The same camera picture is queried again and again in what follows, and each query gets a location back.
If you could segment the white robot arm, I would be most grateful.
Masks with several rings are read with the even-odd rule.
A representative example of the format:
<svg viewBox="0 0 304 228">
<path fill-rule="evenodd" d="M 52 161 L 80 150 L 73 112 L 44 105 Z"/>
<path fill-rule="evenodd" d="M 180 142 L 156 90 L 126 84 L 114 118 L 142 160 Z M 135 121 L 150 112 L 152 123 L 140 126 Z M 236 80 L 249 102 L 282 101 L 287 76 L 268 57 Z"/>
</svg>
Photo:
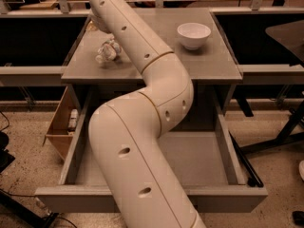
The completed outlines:
<svg viewBox="0 0 304 228">
<path fill-rule="evenodd" d="M 159 146 L 193 102 L 173 50 L 124 0 L 89 0 L 142 75 L 142 89 L 98 107 L 88 137 L 128 228 L 206 228 Z"/>
</svg>

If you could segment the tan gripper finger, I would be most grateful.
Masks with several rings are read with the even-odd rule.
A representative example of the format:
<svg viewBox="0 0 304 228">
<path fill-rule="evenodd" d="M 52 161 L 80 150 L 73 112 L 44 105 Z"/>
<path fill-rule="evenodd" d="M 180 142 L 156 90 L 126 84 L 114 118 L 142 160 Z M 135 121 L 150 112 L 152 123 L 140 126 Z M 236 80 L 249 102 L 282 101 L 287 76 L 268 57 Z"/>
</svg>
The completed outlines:
<svg viewBox="0 0 304 228">
<path fill-rule="evenodd" d="M 91 19 L 91 21 L 93 22 L 93 24 L 102 32 L 106 33 L 106 34 L 110 34 L 111 31 L 110 29 L 107 27 L 104 19 L 102 18 L 102 16 L 95 10 L 95 9 L 91 9 L 89 12 L 89 17 Z"/>
</svg>

